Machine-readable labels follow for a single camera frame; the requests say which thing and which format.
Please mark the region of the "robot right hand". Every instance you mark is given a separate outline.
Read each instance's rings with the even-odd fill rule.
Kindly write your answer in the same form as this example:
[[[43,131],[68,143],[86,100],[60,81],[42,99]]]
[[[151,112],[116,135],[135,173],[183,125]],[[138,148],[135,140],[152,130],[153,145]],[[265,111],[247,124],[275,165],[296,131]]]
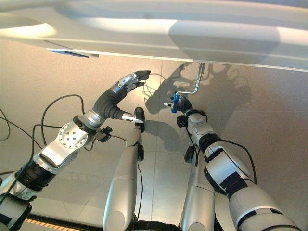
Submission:
[[[176,113],[180,111],[182,113],[186,113],[189,110],[192,110],[191,102],[185,97],[181,95],[177,95],[176,99],[171,97],[171,101],[164,102],[164,106],[170,107],[172,113]]]

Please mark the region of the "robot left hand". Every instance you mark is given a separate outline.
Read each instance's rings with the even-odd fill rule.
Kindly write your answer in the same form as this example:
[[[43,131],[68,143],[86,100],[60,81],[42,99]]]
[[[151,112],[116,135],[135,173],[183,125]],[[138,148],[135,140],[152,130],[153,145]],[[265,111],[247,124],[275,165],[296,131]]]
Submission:
[[[124,76],[96,100],[93,111],[103,119],[121,119],[138,123],[140,120],[133,118],[117,105],[133,89],[144,86],[144,81],[149,78],[150,73],[150,70],[140,70]]]

